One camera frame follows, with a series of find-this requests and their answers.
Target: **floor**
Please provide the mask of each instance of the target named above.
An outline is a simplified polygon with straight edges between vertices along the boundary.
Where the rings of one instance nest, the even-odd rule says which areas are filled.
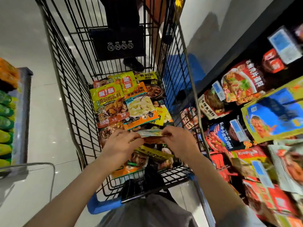
[[[80,166],[71,140],[47,39],[34,0],[2,0],[0,6],[0,57],[16,67],[29,67],[32,78],[28,162],[55,165],[52,197],[58,195],[78,174]],[[45,206],[50,197],[53,171],[49,165],[31,167],[26,179],[1,187],[0,223],[24,225]],[[199,226],[207,221],[191,182],[170,188],[173,198],[192,212]],[[76,226],[96,226],[104,213],[91,215],[85,208]]]

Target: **cart handle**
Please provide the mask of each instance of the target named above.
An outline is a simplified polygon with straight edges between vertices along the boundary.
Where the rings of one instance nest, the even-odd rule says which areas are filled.
[[[89,202],[87,203],[87,209],[90,214],[98,214],[108,210],[113,210],[119,208],[123,204],[121,203],[121,197],[107,200],[107,201],[98,201],[97,194],[94,193]]]

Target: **hand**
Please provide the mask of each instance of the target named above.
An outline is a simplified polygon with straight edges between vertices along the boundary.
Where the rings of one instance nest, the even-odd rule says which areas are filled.
[[[108,138],[97,161],[105,164],[111,173],[131,158],[135,148],[143,145],[144,140],[138,133],[126,130],[115,130]]]
[[[199,147],[194,136],[181,127],[167,126],[162,130],[163,141],[174,152],[175,156],[180,158],[187,164],[190,164],[191,159],[197,154],[201,156]]]

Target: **wire basket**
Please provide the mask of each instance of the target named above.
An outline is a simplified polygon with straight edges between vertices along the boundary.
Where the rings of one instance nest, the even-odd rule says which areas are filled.
[[[167,96],[165,105],[172,114],[175,125],[184,126],[179,105],[187,100],[187,106],[194,107],[197,94],[190,76],[180,28],[180,11],[177,10],[175,0],[136,1],[138,6],[141,5],[138,11],[139,26],[143,28],[146,51],[145,56],[137,57],[137,60],[144,65],[144,72],[159,73],[162,88]],[[43,16],[66,118],[83,170],[101,152],[89,92],[91,84],[95,80],[130,69],[123,65],[123,59],[106,61],[98,59],[90,30],[108,28],[105,9],[100,0],[36,0],[36,2]],[[188,97],[192,93],[195,96],[194,102]],[[195,126],[198,134],[202,130],[199,110],[197,116],[199,124]],[[205,138],[203,133],[200,134],[199,137],[197,135],[197,140],[202,143]],[[129,195],[122,202],[183,183],[188,180],[190,173],[191,170],[186,166],[162,171],[160,174],[165,182],[164,186],[149,191],[144,191],[141,187],[141,193]],[[128,179],[134,179],[142,185],[145,181],[144,170],[117,179],[108,177],[99,190],[103,191],[103,199],[117,198],[123,183]]]

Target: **forearm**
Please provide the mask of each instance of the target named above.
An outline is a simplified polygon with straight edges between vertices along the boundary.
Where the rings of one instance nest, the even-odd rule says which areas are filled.
[[[217,223],[229,212],[241,206],[244,207],[243,201],[206,157],[198,153],[196,156],[192,156],[188,165],[198,178],[199,186],[203,190]]]
[[[58,196],[40,210],[25,226],[74,226],[94,192],[110,174],[97,159],[89,164]]]

